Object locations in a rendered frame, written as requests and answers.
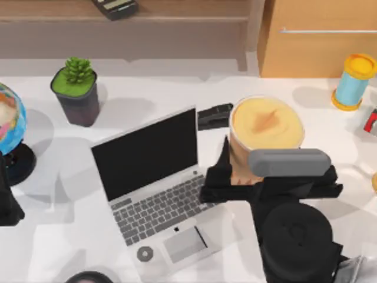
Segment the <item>tan cup with yellow drink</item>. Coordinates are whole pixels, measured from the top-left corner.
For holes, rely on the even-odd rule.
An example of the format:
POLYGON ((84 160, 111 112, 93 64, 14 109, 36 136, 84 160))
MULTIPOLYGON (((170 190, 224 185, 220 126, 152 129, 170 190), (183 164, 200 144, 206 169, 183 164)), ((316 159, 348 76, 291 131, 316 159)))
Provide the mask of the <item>tan cup with yellow drink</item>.
POLYGON ((231 184, 253 185, 263 178, 249 169, 256 149, 298 149, 305 138, 303 123, 290 105, 271 96, 249 96, 229 116, 231 184))

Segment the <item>pale grey rounded box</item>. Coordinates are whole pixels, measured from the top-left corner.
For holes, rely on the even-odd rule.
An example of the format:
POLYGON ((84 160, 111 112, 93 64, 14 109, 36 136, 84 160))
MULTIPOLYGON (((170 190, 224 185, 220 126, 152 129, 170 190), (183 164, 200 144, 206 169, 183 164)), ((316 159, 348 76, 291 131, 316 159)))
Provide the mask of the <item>pale grey rounded box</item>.
POLYGON ((259 177, 322 176, 330 157, 319 149, 258 149, 249 153, 248 167, 259 177))

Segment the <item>black stapler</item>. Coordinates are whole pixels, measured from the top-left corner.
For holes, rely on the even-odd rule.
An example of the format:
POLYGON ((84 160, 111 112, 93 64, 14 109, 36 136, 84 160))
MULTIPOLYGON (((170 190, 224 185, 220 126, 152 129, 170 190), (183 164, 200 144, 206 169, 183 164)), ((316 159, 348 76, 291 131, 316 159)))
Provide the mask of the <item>black stapler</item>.
POLYGON ((197 113, 198 131, 226 128, 233 104, 220 104, 197 113))

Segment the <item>silver laptop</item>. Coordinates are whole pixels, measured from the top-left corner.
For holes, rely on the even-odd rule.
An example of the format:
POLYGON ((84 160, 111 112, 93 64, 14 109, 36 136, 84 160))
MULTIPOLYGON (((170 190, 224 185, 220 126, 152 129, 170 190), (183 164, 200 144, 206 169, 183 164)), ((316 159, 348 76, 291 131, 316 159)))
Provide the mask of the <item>silver laptop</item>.
POLYGON ((195 107, 91 149, 108 204, 143 283, 221 248, 226 211, 201 203, 195 107))

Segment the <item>red and black object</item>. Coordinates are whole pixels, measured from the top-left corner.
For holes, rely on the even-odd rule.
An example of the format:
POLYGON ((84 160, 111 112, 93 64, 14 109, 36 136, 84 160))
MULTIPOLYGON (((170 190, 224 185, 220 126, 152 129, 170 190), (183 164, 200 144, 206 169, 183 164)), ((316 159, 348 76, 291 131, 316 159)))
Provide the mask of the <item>red and black object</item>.
POLYGON ((370 113, 363 127, 364 131, 367 133, 371 133, 375 123, 377 123, 377 108, 374 108, 373 111, 370 113))

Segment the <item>blue and yellow cylinder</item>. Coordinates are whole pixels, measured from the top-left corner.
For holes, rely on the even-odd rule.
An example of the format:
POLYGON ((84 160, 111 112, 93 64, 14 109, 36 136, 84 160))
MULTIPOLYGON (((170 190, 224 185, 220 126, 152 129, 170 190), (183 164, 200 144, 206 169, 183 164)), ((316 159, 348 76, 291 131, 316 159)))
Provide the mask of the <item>blue and yellow cylinder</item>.
POLYGON ((343 111, 355 111, 361 103, 369 80, 377 74, 377 62, 370 55, 351 54, 344 63, 339 84, 331 99, 343 111))

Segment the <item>wooden cupboard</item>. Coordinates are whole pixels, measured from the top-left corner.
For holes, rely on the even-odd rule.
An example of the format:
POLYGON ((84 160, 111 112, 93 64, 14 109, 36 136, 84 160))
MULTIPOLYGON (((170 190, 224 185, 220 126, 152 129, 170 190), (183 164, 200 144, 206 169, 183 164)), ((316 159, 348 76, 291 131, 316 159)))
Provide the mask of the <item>wooden cupboard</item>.
POLYGON ((261 77, 337 78, 351 54, 377 60, 377 34, 282 34, 287 29, 377 29, 377 0, 265 0, 261 77))

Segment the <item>wooden open shelf unit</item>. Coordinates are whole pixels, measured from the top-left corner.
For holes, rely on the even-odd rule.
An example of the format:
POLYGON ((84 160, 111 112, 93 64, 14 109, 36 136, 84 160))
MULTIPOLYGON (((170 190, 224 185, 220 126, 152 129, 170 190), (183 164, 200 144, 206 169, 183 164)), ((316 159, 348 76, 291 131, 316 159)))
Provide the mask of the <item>wooden open shelf unit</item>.
POLYGON ((108 20, 92 0, 0 0, 0 60, 167 61, 247 66, 258 0, 137 0, 138 12, 108 20))

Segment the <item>green plant in black pot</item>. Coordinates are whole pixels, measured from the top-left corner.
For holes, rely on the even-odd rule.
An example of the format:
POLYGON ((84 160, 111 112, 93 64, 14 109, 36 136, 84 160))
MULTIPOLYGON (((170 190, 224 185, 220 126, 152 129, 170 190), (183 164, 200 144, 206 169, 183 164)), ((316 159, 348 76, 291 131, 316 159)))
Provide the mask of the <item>green plant in black pot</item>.
POLYGON ((97 73, 90 60, 69 57, 50 83, 69 123, 92 126, 99 113, 97 73))

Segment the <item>dark round object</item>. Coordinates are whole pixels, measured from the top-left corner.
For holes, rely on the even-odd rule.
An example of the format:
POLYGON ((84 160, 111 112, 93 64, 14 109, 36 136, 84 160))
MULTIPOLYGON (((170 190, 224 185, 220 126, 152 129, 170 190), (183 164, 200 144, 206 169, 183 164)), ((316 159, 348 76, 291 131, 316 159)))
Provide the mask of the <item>dark round object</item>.
POLYGON ((114 283, 114 282, 101 272, 82 271, 71 276, 64 283, 114 283))

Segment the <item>black calculator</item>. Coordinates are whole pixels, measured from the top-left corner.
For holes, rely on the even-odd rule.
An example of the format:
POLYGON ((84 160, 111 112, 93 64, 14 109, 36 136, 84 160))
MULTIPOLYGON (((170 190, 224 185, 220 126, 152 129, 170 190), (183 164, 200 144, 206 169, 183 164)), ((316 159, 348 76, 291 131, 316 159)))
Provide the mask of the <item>black calculator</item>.
POLYGON ((138 12, 136 0, 91 0, 110 21, 129 18, 138 12))

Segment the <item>blue globe on black stand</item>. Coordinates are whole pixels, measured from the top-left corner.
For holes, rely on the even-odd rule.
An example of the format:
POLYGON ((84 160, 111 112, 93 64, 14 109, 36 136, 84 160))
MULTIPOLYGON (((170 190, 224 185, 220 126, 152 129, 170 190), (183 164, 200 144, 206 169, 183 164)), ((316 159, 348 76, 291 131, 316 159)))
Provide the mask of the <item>blue globe on black stand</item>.
POLYGON ((27 114, 20 97, 0 83, 0 163, 10 186, 25 181, 37 162, 33 150, 24 143, 26 129, 27 114))

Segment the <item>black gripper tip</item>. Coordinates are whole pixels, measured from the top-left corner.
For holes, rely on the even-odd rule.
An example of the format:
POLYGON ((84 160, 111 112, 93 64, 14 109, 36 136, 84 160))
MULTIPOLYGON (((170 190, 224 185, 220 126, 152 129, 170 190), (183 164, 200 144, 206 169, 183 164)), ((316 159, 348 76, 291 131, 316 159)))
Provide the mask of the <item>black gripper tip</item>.
POLYGON ((25 213, 15 199, 6 174, 5 159, 0 151, 0 227, 16 226, 25 213))

